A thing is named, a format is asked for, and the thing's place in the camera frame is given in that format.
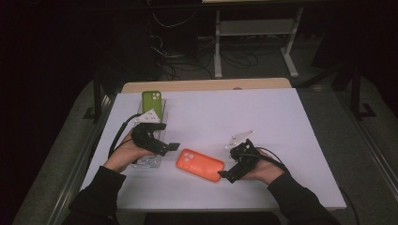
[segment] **hand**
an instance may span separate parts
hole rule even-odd
[[[269,155],[264,153],[263,151],[259,150],[259,152],[261,155],[269,157]],[[246,175],[244,175],[242,179],[259,180],[269,185],[270,183],[272,183],[272,181],[274,181],[283,173],[284,171],[278,166],[274,165],[271,162],[260,159],[257,162],[255,168],[248,172]]]
[[[136,159],[144,156],[154,156],[155,154],[140,148],[131,139],[131,131],[123,139],[121,144],[103,164],[104,167],[116,171],[118,173],[124,172],[126,168]]]

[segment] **forearm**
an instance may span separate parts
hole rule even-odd
[[[117,193],[126,176],[105,167],[91,184],[83,189],[70,205],[70,214],[63,224],[101,224],[117,210]]]
[[[285,173],[268,190],[278,202],[289,224],[340,224],[319,202],[315,194]]]

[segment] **person's left hand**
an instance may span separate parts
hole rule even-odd
[[[124,172],[126,168],[136,159],[144,156],[154,156],[155,154],[140,148],[131,139],[131,131],[123,139],[121,144],[103,164],[104,167],[116,171],[118,173]]]

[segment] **green phone case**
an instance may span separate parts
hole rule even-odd
[[[160,91],[144,91],[142,94],[143,113],[152,109],[155,110],[156,115],[163,117],[163,110],[161,108],[161,92]]]

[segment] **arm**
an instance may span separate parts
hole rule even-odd
[[[260,160],[244,179],[256,179],[268,185],[281,212],[289,224],[340,224],[319,202],[315,194],[301,186],[290,173],[285,173],[274,164]]]
[[[126,178],[120,174],[137,158],[153,153],[137,147],[128,134],[125,142],[99,167],[93,181],[81,190],[69,206],[64,225],[114,224],[111,219],[117,210],[117,193]]]

